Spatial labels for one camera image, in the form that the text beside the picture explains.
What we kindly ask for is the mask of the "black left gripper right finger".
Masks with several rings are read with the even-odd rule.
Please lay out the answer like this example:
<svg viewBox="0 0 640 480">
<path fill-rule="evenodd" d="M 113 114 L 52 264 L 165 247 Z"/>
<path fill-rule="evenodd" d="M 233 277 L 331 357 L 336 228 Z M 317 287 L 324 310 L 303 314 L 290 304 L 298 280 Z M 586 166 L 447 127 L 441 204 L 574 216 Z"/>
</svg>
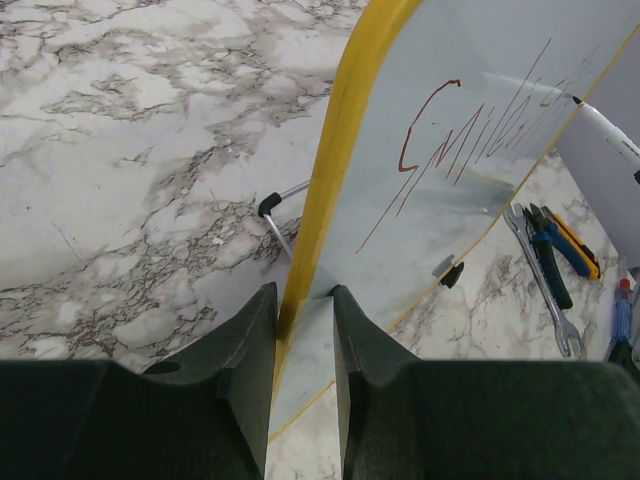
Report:
<svg viewBox="0 0 640 480">
<path fill-rule="evenodd" d="M 423 360 L 332 292 L 346 479 L 635 479 L 639 383 L 605 362 Z"/>
</svg>

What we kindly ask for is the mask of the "yellow framed whiteboard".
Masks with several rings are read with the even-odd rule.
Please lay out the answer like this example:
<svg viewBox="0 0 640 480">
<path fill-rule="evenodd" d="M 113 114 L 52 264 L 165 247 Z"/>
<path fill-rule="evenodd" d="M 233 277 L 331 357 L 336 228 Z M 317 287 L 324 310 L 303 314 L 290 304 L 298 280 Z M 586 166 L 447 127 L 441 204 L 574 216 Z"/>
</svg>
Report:
<svg viewBox="0 0 640 480">
<path fill-rule="evenodd" d="M 372 1 L 294 242 L 272 435 L 334 377 L 331 290 L 387 328 L 480 241 L 639 29 L 635 1 Z"/>
</svg>

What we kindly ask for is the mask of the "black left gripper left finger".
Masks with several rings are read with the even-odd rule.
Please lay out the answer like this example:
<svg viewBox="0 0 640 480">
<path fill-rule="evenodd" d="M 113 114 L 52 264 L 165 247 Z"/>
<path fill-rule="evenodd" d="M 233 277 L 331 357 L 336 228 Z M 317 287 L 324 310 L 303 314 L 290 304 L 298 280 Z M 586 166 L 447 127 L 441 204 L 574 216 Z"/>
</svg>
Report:
<svg viewBox="0 0 640 480">
<path fill-rule="evenodd" d="M 277 287 L 141 373 L 111 360 L 1 365 L 5 479 L 260 479 Z"/>
</svg>

